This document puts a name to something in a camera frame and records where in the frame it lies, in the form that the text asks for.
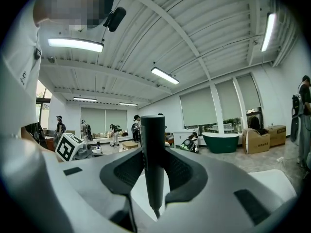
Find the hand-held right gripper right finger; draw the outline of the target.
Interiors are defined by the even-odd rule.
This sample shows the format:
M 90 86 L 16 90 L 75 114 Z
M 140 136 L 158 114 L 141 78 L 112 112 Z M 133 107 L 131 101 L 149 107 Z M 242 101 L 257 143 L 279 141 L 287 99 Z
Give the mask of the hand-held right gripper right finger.
M 280 232 L 297 200 L 234 164 L 169 148 L 145 152 L 145 176 L 150 200 L 166 206 L 150 233 Z

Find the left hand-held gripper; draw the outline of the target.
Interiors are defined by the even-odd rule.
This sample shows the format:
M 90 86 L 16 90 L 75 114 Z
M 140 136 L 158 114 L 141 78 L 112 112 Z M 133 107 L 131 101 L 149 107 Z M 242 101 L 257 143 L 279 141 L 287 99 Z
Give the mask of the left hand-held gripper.
M 56 155 L 64 162 L 93 158 L 91 145 L 72 133 L 63 133 L 55 149 Z

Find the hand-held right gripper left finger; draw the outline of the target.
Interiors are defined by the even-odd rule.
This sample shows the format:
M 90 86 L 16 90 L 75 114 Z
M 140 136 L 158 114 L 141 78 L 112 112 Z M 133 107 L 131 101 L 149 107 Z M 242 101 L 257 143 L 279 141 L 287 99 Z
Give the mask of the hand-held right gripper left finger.
M 142 172 L 139 150 L 59 163 L 18 138 L 1 139 L 1 188 L 21 233 L 137 232 L 131 190 Z

